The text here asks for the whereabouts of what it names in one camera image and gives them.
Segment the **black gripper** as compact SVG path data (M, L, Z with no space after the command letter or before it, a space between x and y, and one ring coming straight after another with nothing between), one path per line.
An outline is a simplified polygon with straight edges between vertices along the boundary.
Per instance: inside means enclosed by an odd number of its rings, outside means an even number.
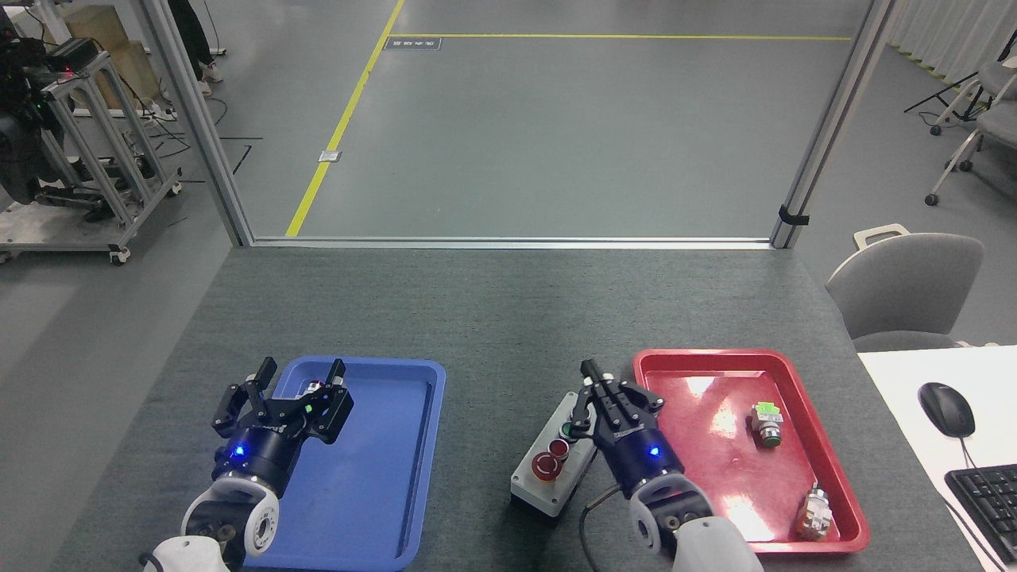
M582 386L569 415L570 433L591 435L594 431L594 444L624 497L655 477L686 472L658 426L664 398L638 384L615 379L595 359L582 361L580 373Z
M255 374L243 383L225 388L211 421L215 434L226 439L226 445L215 451L214 481L220 477L257 479L259 484L283 495L305 439L313 437L323 444L334 444L349 419L354 399L345 385L345 362L336 358L326 380L311 384L298 399L298 412L305 421L284 426L242 426L242 409L247 404L251 406L254 423L270 420L264 391L276 370L275 359L266 356Z

